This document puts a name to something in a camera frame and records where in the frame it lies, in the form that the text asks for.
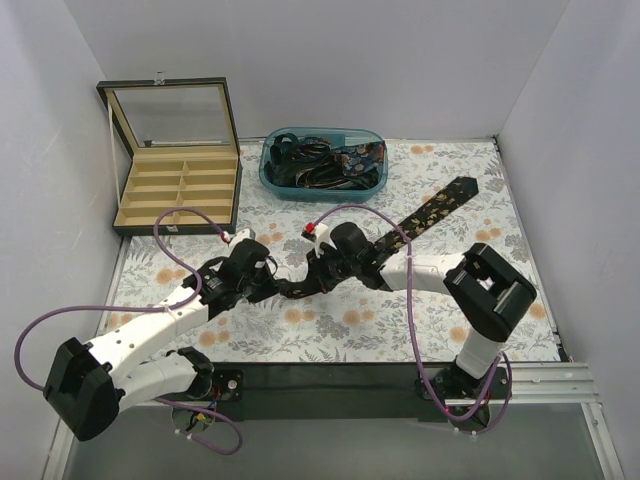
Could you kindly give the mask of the aluminium frame rail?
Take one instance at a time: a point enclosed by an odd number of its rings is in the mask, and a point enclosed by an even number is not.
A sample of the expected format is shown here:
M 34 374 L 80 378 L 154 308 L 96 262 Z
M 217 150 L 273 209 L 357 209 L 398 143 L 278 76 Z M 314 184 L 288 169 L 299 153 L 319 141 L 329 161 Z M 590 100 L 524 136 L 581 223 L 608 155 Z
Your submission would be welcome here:
M 446 421 L 413 418 L 243 420 L 207 440 L 242 448 L 216 454 L 176 434 L 181 416 L 146 403 L 101 436 L 54 436 L 48 479 L 620 479 L 623 471 L 588 367 L 518 363 L 507 400 L 489 403 L 496 427 L 476 438 Z

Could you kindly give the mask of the blue floral tie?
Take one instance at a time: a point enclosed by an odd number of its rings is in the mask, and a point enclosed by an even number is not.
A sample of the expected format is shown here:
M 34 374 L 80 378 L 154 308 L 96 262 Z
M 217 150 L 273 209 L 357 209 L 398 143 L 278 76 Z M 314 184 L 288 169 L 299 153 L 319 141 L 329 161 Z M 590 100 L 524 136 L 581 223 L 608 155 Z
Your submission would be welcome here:
M 385 160 L 384 141 L 344 146 L 333 150 L 334 160 L 340 165 L 345 177 L 358 177 L 377 170 Z

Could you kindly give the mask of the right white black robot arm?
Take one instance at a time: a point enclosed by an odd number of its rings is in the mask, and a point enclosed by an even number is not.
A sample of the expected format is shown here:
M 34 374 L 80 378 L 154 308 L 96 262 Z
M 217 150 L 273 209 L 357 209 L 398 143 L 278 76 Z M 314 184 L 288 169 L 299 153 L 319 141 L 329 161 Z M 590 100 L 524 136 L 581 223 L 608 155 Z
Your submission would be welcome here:
M 417 290 L 454 299 L 470 330 L 451 366 L 431 379 L 444 398 L 471 398 L 486 389 L 492 364 L 537 297 L 532 283 L 485 243 L 441 256 L 397 247 L 376 251 L 352 222 L 334 229 L 311 223 L 302 236 L 314 243 L 307 276 L 295 289 L 303 296 L 329 292 L 354 277 L 371 290 Z

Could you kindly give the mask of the black compartment display box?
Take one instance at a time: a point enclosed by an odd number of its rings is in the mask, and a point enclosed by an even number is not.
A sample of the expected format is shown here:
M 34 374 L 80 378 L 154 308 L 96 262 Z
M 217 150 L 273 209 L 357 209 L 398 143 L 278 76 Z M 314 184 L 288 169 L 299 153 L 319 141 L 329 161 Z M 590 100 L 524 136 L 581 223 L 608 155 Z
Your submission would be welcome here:
M 130 167 L 113 229 L 122 237 L 201 235 L 237 224 L 240 146 L 223 77 L 101 81 L 112 142 Z

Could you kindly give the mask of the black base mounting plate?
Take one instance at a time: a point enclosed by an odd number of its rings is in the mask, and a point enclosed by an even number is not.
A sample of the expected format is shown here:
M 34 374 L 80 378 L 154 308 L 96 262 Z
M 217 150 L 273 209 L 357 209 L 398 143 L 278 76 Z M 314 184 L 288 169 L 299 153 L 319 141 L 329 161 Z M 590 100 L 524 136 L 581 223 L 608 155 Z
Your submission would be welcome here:
M 109 419 L 161 398 L 184 405 L 205 402 L 236 421 L 413 418 L 444 422 L 456 416 L 467 428 L 489 423 L 489 403 L 510 397 L 505 369 L 473 380 L 453 364 L 218 363 L 184 348 L 145 362 L 100 388 Z

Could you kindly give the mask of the teal plastic bin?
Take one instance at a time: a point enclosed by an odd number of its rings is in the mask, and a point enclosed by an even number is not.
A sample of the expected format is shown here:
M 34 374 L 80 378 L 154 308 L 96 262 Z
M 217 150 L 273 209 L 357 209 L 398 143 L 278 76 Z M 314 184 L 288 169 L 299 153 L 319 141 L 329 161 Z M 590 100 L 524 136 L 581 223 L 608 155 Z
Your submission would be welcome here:
M 378 134 L 365 129 L 324 128 L 324 127 L 284 127 L 270 133 L 262 147 L 259 164 L 259 178 L 262 184 L 278 198 L 300 202 L 322 203 L 363 203 L 379 193 L 386 185 L 389 162 L 388 148 L 383 165 L 379 168 L 379 183 L 368 190 L 321 190 L 305 188 L 286 188 L 271 184 L 264 172 L 265 164 L 270 160 L 269 149 L 277 136 L 291 133 L 302 139 L 307 136 L 329 138 L 333 146 L 351 146 L 362 143 L 384 141 Z

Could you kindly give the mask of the black gold floral tie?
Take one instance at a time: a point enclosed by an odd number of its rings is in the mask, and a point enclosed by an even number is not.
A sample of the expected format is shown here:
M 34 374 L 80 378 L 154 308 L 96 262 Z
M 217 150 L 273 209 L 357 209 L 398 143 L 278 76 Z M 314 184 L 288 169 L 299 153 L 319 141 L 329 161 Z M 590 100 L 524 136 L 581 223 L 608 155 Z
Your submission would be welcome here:
M 410 241 L 425 233 L 431 227 L 445 219 L 449 214 L 463 206 L 479 192 L 477 180 L 472 177 L 457 177 L 434 197 L 420 206 L 414 213 L 402 220 L 398 226 L 372 242 L 377 252 L 376 263 L 380 266 Z M 300 295 L 299 283 L 280 279 L 278 281 L 279 293 L 288 299 L 301 299 L 312 295 Z M 380 290 L 388 291 L 390 288 L 383 284 Z

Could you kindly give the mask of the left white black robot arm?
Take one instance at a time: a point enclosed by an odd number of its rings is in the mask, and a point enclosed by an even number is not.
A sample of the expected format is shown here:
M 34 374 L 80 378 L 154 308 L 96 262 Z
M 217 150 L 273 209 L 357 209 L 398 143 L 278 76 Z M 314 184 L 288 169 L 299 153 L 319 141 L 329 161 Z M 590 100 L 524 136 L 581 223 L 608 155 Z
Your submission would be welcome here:
M 63 343 L 44 397 L 80 441 L 95 438 L 139 403 L 168 394 L 203 399 L 212 390 L 214 372 L 203 353 L 183 347 L 159 360 L 153 354 L 238 301 L 262 300 L 277 291 L 268 248 L 251 238 L 234 240 L 227 256 L 185 277 L 154 312 L 86 343 L 75 338 Z

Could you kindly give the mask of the pile of dark ties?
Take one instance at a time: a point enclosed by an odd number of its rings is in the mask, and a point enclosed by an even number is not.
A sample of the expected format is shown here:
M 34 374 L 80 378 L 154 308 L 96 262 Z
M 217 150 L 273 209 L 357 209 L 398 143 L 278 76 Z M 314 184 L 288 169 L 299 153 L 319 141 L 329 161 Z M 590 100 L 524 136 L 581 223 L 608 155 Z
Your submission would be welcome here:
M 334 160 L 333 146 L 326 137 L 302 139 L 286 133 L 275 138 L 264 166 L 267 180 L 278 187 L 321 190 L 368 190 L 379 183 L 379 168 L 358 177 L 345 177 Z

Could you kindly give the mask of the floral patterned table mat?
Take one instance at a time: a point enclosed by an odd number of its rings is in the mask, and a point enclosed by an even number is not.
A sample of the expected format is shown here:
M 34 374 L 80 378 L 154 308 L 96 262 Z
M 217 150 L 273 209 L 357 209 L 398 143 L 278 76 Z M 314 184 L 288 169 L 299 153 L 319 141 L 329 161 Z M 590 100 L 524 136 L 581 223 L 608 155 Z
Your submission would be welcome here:
M 490 245 L 530 281 L 537 278 L 524 231 L 519 224 L 497 147 L 492 142 L 429 143 L 392 141 L 385 187 L 364 210 L 332 212 L 325 204 L 277 198 L 259 177 L 262 146 L 241 146 L 243 177 L 239 228 L 251 228 L 266 245 L 281 277 L 306 273 L 309 243 L 302 227 L 324 217 L 328 225 L 356 223 L 369 239 L 386 233 L 436 191 L 458 176 L 477 180 L 478 195 L 413 243 L 416 254 L 451 254 L 476 242 Z M 114 301 L 128 307 L 153 304 L 180 283 L 180 261 L 200 266 L 223 252 L 209 236 L 167 239 L 171 256 L 149 237 L 130 242 L 117 275 Z M 420 356 L 446 362 L 460 350 L 469 324 L 452 298 L 428 292 L 412 296 L 375 292 L 356 280 L 329 294 L 302 300 L 273 297 L 238 304 L 175 341 L 191 345 L 214 361 L 396 362 Z

